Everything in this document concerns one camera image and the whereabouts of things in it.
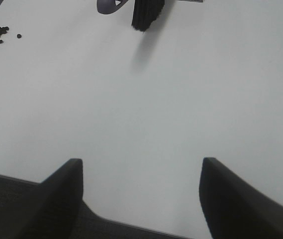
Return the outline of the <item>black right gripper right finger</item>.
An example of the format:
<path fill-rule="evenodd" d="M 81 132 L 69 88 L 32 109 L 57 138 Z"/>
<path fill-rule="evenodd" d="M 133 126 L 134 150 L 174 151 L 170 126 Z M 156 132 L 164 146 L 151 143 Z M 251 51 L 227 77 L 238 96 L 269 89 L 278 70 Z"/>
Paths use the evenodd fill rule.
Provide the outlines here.
<path fill-rule="evenodd" d="M 199 200 L 214 239 L 283 239 L 283 205 L 216 158 L 203 159 Z"/>

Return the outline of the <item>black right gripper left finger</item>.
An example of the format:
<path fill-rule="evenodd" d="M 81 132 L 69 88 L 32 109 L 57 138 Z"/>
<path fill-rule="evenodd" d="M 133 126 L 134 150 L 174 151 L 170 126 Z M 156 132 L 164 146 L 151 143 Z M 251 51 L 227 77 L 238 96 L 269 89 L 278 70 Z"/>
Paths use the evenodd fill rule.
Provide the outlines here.
<path fill-rule="evenodd" d="M 69 238 L 83 198 L 83 161 L 73 158 L 18 201 L 18 239 Z"/>

